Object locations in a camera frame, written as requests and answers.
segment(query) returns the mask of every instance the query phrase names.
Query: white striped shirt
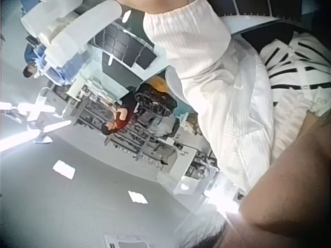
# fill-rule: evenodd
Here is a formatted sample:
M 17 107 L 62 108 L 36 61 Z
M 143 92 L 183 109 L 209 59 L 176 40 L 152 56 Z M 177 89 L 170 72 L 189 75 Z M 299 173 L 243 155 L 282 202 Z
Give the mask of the white striped shirt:
M 328 107 L 324 102 L 328 93 L 321 85 L 311 90 L 315 86 L 309 86 L 305 72 L 318 78 L 322 70 L 327 76 L 329 67 L 317 55 L 310 61 L 300 60 L 304 58 L 300 54 L 313 57 L 312 49 L 298 44 L 303 38 L 308 42 L 304 44 L 316 43 L 309 35 L 293 39 L 290 46 L 273 42 L 259 56 L 245 40 L 231 39 L 206 0 L 168 13 L 147 14 L 144 28 L 152 42 L 165 48 L 185 98 L 199 114 L 200 128 L 218 166 L 246 192 L 268 170 L 272 154 L 277 157 L 296 138 L 306 111 L 319 114 Z M 281 88 L 289 84 L 303 87 L 302 96 L 300 90 Z M 323 101 L 318 101 L 324 93 Z M 278 102 L 275 113 L 273 101 Z

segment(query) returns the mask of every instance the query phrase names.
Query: fluorescent light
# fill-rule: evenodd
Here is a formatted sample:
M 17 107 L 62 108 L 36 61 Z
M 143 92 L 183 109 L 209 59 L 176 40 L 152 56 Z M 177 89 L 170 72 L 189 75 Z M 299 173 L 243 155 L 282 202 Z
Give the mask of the fluorescent light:
M 48 126 L 44 127 L 43 132 L 44 133 L 49 133 L 49 132 L 52 132 L 52 131 L 54 131 L 56 129 L 59 129 L 59 128 L 63 128 L 65 126 L 68 126 L 70 124 L 71 124 L 71 120 L 65 120 L 65 121 L 62 121 L 62 122 L 51 124 L 51 125 L 48 125 Z
M 134 203 L 148 204 L 146 198 L 140 193 L 129 191 L 129 195 Z
M 114 59 L 114 55 L 113 54 L 110 54 L 109 60 L 108 60 L 108 66 L 111 66 L 111 64 L 113 62 L 113 59 Z
M 126 11 L 125 14 L 123 15 L 122 22 L 126 23 L 131 15 L 131 10 Z
M 75 168 L 71 167 L 70 165 L 66 164 L 65 162 L 59 160 L 55 163 L 53 166 L 53 170 L 60 173 L 62 176 L 65 176 L 66 178 L 72 179 L 74 176 L 74 173 L 76 171 Z
M 8 150 L 9 148 L 12 148 L 14 146 L 18 146 L 25 142 L 31 141 L 38 137 L 39 134 L 40 130 L 33 129 L 2 139 L 0 141 L 0 152 Z
M 55 107 L 53 107 L 53 106 L 35 105 L 35 104 L 31 104 L 31 103 L 20 103 L 17 106 L 17 109 L 19 111 L 23 111 L 23 112 L 31 112 L 31 111 L 49 112 L 49 113 L 55 112 Z
M 182 190 L 184 190 L 184 191 L 190 189 L 190 187 L 187 186 L 185 183 L 182 183 L 182 184 L 180 185 L 180 188 L 181 188 Z
M 0 110 L 11 110 L 12 105 L 9 102 L 0 102 Z
M 42 106 L 44 106 L 46 100 L 47 100 L 47 97 L 38 96 L 37 99 L 36 99 L 36 103 L 34 105 L 42 107 Z M 27 118 L 27 121 L 37 120 L 39 115 L 40 115 L 40 112 L 41 111 L 39 110 L 39 108 L 35 108 L 35 109 L 31 110 L 30 115 Z

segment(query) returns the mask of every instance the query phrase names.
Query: person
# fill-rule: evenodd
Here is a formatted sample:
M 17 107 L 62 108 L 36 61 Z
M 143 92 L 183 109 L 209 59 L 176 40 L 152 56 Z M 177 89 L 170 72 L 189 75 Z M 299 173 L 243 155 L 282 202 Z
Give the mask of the person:
M 271 153 L 274 143 L 272 137 L 277 125 L 272 124 L 275 119 L 273 110 L 277 113 L 277 109 L 271 106 L 273 94 L 269 75 L 263 58 L 256 50 L 242 40 L 231 40 L 229 32 L 206 0 L 119 2 L 147 13 L 145 30 L 156 45 L 166 49 L 168 59 L 182 81 L 185 97 L 199 114 L 202 132 L 218 161 L 221 160 L 219 166 L 240 186 L 249 186 L 238 212 L 227 213 L 227 221 L 221 231 L 187 247 L 330 247 L 331 110 L 324 110 L 328 105 L 318 105 L 314 101 L 307 106 L 299 105 L 305 114 L 296 131 L 298 138 L 295 137 L 289 146 L 284 147 L 269 168 L 270 157 L 266 154 Z M 323 50 L 318 41 L 309 35 L 305 34 L 303 38 L 295 34 L 294 38 L 307 38 L 310 45 Z M 290 62 L 299 64 L 301 72 L 306 71 L 304 63 L 310 57 L 297 58 L 295 52 L 298 51 L 294 51 L 294 47 L 289 48 L 279 42 L 276 45 L 288 49 L 291 53 Z M 269 57 L 277 46 L 267 47 L 271 52 Z M 281 72 L 283 68 L 278 63 L 274 65 Z M 321 64 L 328 74 L 330 70 L 326 63 Z M 325 76 L 320 71 L 315 72 L 317 81 Z M 279 80 L 275 84 L 279 88 L 281 82 L 285 85 L 294 82 L 298 74 L 303 86 L 308 85 L 303 90 L 314 89 L 309 87 L 306 73 L 287 77 L 276 75 L 272 78 Z M 280 88 L 281 91 L 277 93 L 282 95 L 282 92 L 286 92 L 285 99 L 290 100 L 287 104 L 293 104 L 288 109 L 290 113 L 292 109 L 301 111 L 294 106 L 305 102 L 303 90 L 295 88 Z M 329 96 L 328 91 L 324 90 L 327 85 L 318 89 Z M 301 93 L 298 101 L 292 102 L 290 93 L 293 92 Z M 305 92 L 311 97 L 317 95 L 312 90 Z M 278 100 L 277 105 L 284 103 L 281 97 Z M 291 122 L 286 121 L 287 128 L 291 129 Z M 243 164 L 242 158 L 249 158 L 249 163 Z M 264 161 L 262 164 L 266 170 L 251 176 L 256 181 L 248 182 L 247 176 L 238 176 L 240 166 L 253 164 L 257 165 L 258 170 L 264 168 L 260 166 L 261 161 Z
M 331 107 L 330 51 L 311 34 L 292 31 L 258 54 L 207 0 L 118 1 L 146 12 L 145 32 L 165 48 L 218 166 L 246 193 Z
M 34 48 L 32 45 L 26 45 L 25 52 L 24 52 L 24 59 L 26 62 L 26 66 L 23 69 L 23 75 L 25 78 L 31 77 L 37 71 L 37 66 L 35 63 L 35 59 L 37 55 L 34 52 Z
M 32 10 L 37 4 L 39 0 L 21 0 L 22 4 L 22 16 L 26 15 L 30 10 Z M 35 59 L 37 55 L 34 52 L 34 47 L 28 44 L 25 48 L 24 52 L 24 59 L 27 63 L 25 68 L 23 69 L 23 75 L 25 78 L 31 77 L 33 74 L 36 73 L 37 67 L 35 63 Z
M 21 9 L 22 16 L 25 16 L 38 3 L 39 3 L 39 0 L 21 0 L 21 4 L 22 4 L 22 9 Z
M 104 135 L 110 135 L 123 129 L 130 121 L 137 107 L 137 101 L 134 96 L 134 91 L 130 91 L 121 98 L 122 104 L 118 109 L 111 108 L 114 119 L 102 124 L 101 132 Z

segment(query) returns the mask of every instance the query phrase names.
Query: person in blue shirt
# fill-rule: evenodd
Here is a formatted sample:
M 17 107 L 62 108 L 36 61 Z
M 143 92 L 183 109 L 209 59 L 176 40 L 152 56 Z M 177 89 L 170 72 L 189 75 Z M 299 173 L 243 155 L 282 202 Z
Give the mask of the person in blue shirt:
M 21 0 L 21 3 L 22 3 L 22 16 L 24 16 L 39 3 L 39 0 Z
M 27 63 L 26 67 L 23 70 L 23 75 L 25 77 L 31 77 L 33 74 L 37 71 L 37 66 L 35 60 L 37 59 L 37 55 L 34 51 L 34 48 L 32 45 L 28 44 L 26 46 L 25 52 L 24 52 L 24 59 Z
M 39 0 L 21 0 L 22 3 L 22 16 L 32 10 L 38 3 Z M 35 59 L 37 58 L 36 53 L 32 45 L 28 44 L 25 48 L 24 59 L 27 63 L 26 67 L 23 70 L 23 75 L 25 77 L 31 77 L 36 71 Z

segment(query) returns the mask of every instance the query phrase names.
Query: dark hair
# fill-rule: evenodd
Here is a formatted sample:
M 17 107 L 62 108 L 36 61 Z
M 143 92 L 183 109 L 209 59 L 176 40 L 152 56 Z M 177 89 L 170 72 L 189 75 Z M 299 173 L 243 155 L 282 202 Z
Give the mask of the dark hair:
M 29 69 L 29 65 L 27 65 L 27 66 L 24 68 L 24 70 L 23 70 L 23 75 L 24 75 L 24 77 L 26 77 L 26 78 L 29 78 L 29 77 L 31 77 L 31 76 L 33 75 L 33 73 L 30 72 L 28 69 Z
M 221 226 L 214 226 L 213 223 L 207 221 L 205 224 L 199 224 L 199 227 L 186 237 L 181 242 L 180 248 L 217 248 L 224 240 L 224 236 L 227 229 L 227 222 L 221 224 Z
M 112 130 L 109 130 L 108 127 L 106 126 L 107 122 L 104 122 L 102 125 L 101 125 L 101 132 L 104 134 L 104 135 L 110 135 L 112 134 Z

